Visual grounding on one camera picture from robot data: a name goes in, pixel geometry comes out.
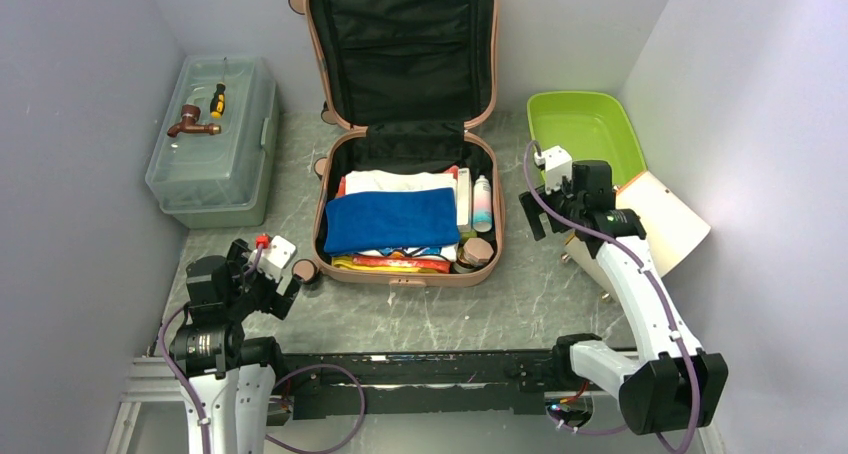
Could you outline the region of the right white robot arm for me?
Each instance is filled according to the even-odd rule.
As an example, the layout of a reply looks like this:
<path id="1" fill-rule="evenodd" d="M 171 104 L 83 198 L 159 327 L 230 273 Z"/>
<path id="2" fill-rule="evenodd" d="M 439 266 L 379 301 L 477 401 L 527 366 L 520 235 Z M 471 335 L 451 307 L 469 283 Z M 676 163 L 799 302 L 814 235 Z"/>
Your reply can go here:
<path id="1" fill-rule="evenodd" d="M 686 449 L 708 426 L 728 378 L 728 366 L 707 351 L 675 307 L 663 278 L 708 235 L 709 225 L 653 174 L 621 188 L 600 160 L 542 159 L 524 164 L 532 180 L 520 201 L 536 239 L 566 234 L 565 251 L 620 305 L 635 349 L 623 354 L 598 335 L 560 338 L 551 362 L 557 385 L 586 381 L 618 403 L 627 430 L 665 440 L 681 432 Z"/>

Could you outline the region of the green plastic tray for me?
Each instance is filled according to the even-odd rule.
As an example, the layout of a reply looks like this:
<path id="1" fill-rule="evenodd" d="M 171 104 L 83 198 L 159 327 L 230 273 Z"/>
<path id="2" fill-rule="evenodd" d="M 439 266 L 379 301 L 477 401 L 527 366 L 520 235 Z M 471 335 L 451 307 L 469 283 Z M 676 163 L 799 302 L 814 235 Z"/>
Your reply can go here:
<path id="1" fill-rule="evenodd" d="M 528 99 L 526 111 L 531 137 L 542 148 L 560 146 L 575 160 L 604 160 L 616 185 L 627 184 L 647 169 L 626 110 L 609 94 L 538 93 Z"/>

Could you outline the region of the cream appliance with orange rim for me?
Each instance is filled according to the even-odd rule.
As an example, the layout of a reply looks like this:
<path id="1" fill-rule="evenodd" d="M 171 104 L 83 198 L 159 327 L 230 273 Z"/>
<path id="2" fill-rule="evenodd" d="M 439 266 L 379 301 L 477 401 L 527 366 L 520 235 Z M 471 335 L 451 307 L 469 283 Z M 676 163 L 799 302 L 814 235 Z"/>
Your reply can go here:
<path id="1" fill-rule="evenodd" d="M 654 267 L 663 277 L 689 256 L 711 226 L 661 180 L 642 169 L 613 175 L 616 207 L 631 209 L 646 231 Z"/>

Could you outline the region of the pink hard-shell suitcase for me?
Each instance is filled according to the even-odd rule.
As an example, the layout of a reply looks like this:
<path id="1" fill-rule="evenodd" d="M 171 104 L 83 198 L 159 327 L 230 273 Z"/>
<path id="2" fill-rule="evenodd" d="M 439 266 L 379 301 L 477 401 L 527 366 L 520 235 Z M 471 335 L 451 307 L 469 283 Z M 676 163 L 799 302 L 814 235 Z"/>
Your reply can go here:
<path id="1" fill-rule="evenodd" d="M 494 270 L 362 272 L 332 265 L 328 203 L 352 171 L 441 172 L 456 166 L 491 185 L 494 221 L 483 239 L 500 251 L 505 206 L 493 148 L 475 129 L 497 97 L 498 0 L 289 0 L 306 18 L 325 94 L 324 118 L 342 128 L 321 172 L 312 245 L 317 266 L 348 283 L 470 287 Z"/>

